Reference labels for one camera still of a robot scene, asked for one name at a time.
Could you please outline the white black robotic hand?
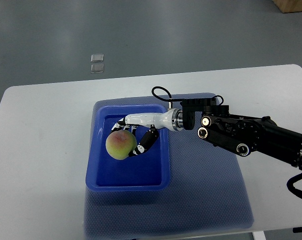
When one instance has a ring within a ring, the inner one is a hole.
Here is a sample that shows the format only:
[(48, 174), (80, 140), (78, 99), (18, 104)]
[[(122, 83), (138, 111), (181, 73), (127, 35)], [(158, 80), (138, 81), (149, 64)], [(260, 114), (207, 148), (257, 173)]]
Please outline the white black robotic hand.
[(159, 130), (168, 129), (170, 131), (181, 131), (183, 126), (183, 111), (177, 108), (170, 108), (165, 113), (148, 112), (129, 114), (117, 121), (111, 132), (127, 130), (136, 137), (138, 127), (146, 127), (148, 130), (137, 146), (131, 151), (128, 157), (135, 157), (146, 153), (157, 141)]

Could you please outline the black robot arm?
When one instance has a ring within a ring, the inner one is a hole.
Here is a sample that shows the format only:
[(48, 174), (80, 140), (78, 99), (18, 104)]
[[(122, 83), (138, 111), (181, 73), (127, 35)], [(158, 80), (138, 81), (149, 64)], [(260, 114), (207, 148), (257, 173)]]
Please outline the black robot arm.
[(218, 95), (210, 98), (176, 98), (168, 96), (166, 102), (172, 107), (180, 103), (182, 111), (173, 115), (172, 122), (185, 130), (195, 126), (195, 115), (201, 113), (198, 137), (229, 152), (246, 157), (258, 151), (301, 170), (291, 177), (287, 189), (302, 199), (302, 190), (296, 182), (302, 180), (302, 134), (282, 127), (270, 116), (261, 118), (229, 113), (229, 106), (217, 102)]

